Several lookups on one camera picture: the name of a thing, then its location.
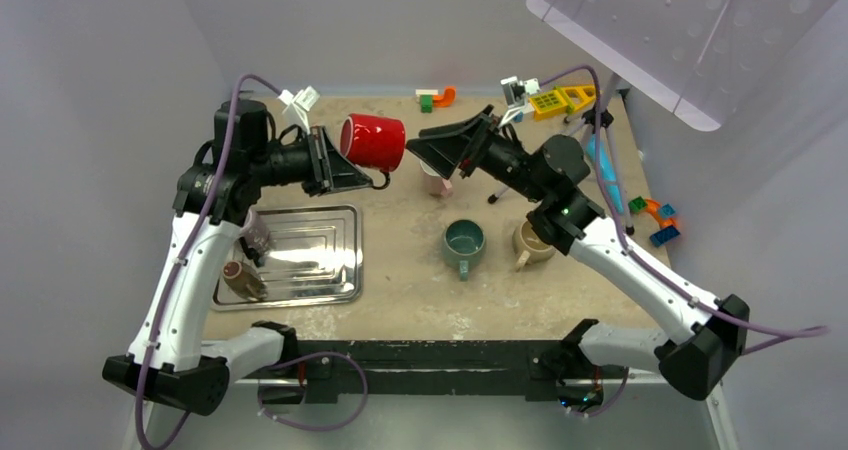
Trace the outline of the beige round mug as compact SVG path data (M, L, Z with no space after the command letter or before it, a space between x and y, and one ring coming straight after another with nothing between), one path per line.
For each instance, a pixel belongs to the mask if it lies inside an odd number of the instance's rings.
M529 221L524 221L517 226L512 235L512 246L516 254L513 266L515 272L519 272L528 265L542 263L550 260L557 250L544 243L535 233Z

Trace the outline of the teal speckled mug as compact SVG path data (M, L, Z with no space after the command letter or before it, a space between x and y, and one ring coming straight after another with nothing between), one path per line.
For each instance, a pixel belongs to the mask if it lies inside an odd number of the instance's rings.
M447 225L440 240L442 260L457 272L461 282L467 282L485 255L486 243L479 224L468 219L455 220Z

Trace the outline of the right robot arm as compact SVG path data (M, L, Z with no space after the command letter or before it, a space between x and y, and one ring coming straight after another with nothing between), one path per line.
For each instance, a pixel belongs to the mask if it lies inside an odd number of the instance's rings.
M576 139L555 134L528 152L487 106L420 131L406 148L443 178L482 170L524 196L535 205L527 220L544 243L602 275L656 322L655 330L639 330L583 321L561 351L569 374L584 377L606 365L650 371L704 400L742 355L749 305L690 283L621 234L578 186L590 170Z

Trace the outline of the red mug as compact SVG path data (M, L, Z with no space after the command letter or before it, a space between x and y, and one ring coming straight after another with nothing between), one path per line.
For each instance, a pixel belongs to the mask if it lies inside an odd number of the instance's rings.
M378 170L384 176L384 183L374 186L375 190L384 190L390 185L390 174L402 161L406 130L398 119L351 113L342 125L340 144L340 153L351 163Z

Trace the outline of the orange elbow toy piece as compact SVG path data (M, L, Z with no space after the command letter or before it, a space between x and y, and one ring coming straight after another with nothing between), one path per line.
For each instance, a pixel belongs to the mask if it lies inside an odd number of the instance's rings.
M446 86L443 91L432 97L432 105L435 108L446 108L451 106L456 99L457 89L455 86Z

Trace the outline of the pink mug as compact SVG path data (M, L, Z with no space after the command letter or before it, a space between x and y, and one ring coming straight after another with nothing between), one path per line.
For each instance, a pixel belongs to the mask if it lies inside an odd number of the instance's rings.
M449 179L442 178L432 167L424 162L420 163L422 170L423 185L427 194L448 198L453 195L453 185Z

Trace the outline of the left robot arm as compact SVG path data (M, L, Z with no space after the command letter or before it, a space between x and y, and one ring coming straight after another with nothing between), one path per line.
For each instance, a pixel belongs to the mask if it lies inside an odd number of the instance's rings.
M260 369L284 379L297 369L296 332L283 324L260 321L235 338L203 346L225 262L264 188L297 184L321 196L370 188L373 180L339 152L323 127L297 125L286 143L270 136L272 128L263 103L223 103L213 138L178 180L154 300L129 349L107 358L102 370L107 382L139 402L207 416L239 379Z

